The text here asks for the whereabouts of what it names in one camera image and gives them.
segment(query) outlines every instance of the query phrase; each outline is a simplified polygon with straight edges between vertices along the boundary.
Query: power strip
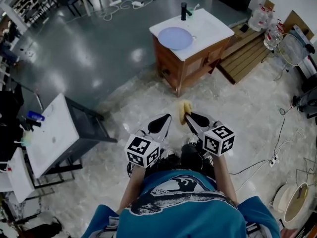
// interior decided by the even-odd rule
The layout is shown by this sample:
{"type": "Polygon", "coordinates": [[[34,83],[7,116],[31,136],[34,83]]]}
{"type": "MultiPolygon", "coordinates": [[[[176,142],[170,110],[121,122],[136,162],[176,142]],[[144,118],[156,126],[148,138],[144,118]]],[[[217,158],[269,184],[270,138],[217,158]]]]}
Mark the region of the power strip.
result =
{"type": "Polygon", "coordinates": [[[275,163],[279,163],[278,155],[276,155],[275,158],[271,159],[269,166],[272,168],[275,165],[275,163]]]}
{"type": "Polygon", "coordinates": [[[133,6],[137,6],[137,7],[143,7],[143,6],[144,6],[144,3],[139,2],[139,1],[134,1],[134,2],[132,2],[132,5],[133,5],[133,6]]]}
{"type": "Polygon", "coordinates": [[[114,1],[114,2],[112,2],[112,3],[110,3],[109,5],[110,5],[110,6],[114,6],[114,5],[117,5],[117,4],[119,4],[119,3],[122,3],[122,0],[116,0],[116,1],[114,1]]]}

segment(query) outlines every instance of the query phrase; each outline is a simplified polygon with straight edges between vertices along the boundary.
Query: wooden pallet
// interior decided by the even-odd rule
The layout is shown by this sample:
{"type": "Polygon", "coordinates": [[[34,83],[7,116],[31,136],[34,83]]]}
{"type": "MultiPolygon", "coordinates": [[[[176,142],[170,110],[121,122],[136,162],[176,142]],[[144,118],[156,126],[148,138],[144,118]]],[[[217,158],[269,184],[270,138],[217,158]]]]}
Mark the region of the wooden pallet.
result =
{"type": "Polygon", "coordinates": [[[249,28],[245,33],[240,31],[242,25],[238,25],[234,28],[232,28],[232,31],[234,32],[234,36],[231,37],[230,42],[228,46],[226,47],[225,51],[223,52],[221,59],[225,60],[229,55],[236,52],[240,48],[242,48],[244,45],[248,44],[250,41],[254,40],[258,36],[262,35],[264,31],[256,32],[249,28]]]}
{"type": "Polygon", "coordinates": [[[263,34],[259,34],[256,38],[253,38],[251,41],[249,40],[242,48],[228,55],[217,66],[232,84],[236,84],[243,79],[269,54],[270,50],[264,46],[263,39],[263,34]]]}

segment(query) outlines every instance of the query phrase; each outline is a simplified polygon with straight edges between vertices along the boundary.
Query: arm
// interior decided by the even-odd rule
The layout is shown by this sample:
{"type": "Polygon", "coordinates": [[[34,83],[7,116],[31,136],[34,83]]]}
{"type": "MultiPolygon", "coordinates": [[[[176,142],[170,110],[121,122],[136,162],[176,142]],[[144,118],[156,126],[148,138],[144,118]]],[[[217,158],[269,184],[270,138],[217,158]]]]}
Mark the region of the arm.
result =
{"type": "Polygon", "coordinates": [[[214,175],[216,177],[218,189],[237,204],[237,195],[230,178],[224,155],[220,157],[213,156],[212,158],[214,175]]]}
{"type": "Polygon", "coordinates": [[[135,199],[140,196],[144,175],[145,169],[135,165],[130,181],[123,194],[120,207],[116,212],[118,215],[120,215],[124,208],[129,206],[135,199]]]}

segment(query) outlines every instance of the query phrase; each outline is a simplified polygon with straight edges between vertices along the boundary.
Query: teal t-shirt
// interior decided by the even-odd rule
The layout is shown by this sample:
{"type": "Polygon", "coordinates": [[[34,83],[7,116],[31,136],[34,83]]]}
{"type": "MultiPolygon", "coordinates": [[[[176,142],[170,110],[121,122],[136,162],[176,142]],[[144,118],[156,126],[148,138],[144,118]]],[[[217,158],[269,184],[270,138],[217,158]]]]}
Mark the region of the teal t-shirt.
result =
{"type": "Polygon", "coordinates": [[[164,171],[145,179],[140,197],[119,217],[111,210],[95,214],[82,238],[111,237],[111,232],[118,238],[245,238],[246,222],[262,225],[272,238],[280,237],[276,220],[258,197],[236,207],[211,178],[194,171],[164,171]]]}

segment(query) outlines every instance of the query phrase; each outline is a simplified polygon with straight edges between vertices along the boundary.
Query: white wall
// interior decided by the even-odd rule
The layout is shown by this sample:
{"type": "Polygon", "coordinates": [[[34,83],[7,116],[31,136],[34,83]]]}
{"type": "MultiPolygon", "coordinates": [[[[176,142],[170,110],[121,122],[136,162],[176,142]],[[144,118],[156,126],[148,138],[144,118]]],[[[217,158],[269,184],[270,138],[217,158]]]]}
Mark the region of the white wall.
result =
{"type": "MultiPolygon", "coordinates": [[[[264,0],[251,0],[249,8],[263,2],[264,0]]],[[[317,0],[270,0],[275,4],[274,18],[279,18],[282,22],[289,13],[295,11],[307,24],[314,34],[317,34],[317,0]]]]}

